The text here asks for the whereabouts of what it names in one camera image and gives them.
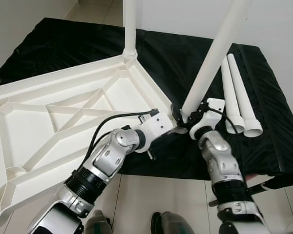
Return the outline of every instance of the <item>white plastic tube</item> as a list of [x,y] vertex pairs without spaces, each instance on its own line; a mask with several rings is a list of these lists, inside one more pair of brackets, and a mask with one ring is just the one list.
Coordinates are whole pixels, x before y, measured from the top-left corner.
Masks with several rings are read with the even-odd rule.
[[[238,102],[236,100],[227,56],[225,56],[220,67],[221,67],[221,75],[223,79],[226,114],[227,114],[227,117],[232,121],[237,132],[241,133],[244,131],[244,120],[242,119],[240,115]],[[226,129],[228,133],[235,134],[233,127],[227,120],[226,120]]]
[[126,59],[137,57],[136,50],[136,0],[124,1],[125,18],[125,48],[123,55]]
[[249,96],[246,92],[233,54],[229,54],[227,57],[240,112],[242,118],[244,119],[244,135],[246,137],[257,137],[263,132],[262,126],[255,117]]
[[220,30],[211,44],[202,67],[182,106],[181,114],[184,122],[199,107],[233,39],[247,17],[250,4],[251,0],[232,0]]

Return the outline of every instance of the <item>black fabric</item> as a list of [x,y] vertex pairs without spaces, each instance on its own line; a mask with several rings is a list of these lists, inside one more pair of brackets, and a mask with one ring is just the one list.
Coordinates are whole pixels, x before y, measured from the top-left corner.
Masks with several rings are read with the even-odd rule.
[[[0,85],[16,80],[109,58],[122,53],[124,28],[60,19],[43,19],[0,68]],[[211,39],[137,30],[138,60],[181,108],[212,43]],[[233,44],[243,82],[263,134],[246,138],[241,134],[247,174],[286,176],[293,179],[293,115],[260,49]],[[205,98],[224,98],[218,71]],[[239,156],[236,136],[226,132],[224,121],[217,130]],[[171,134],[152,144],[157,160],[147,154],[126,157],[123,174],[173,178],[209,179],[197,143],[187,134]]]

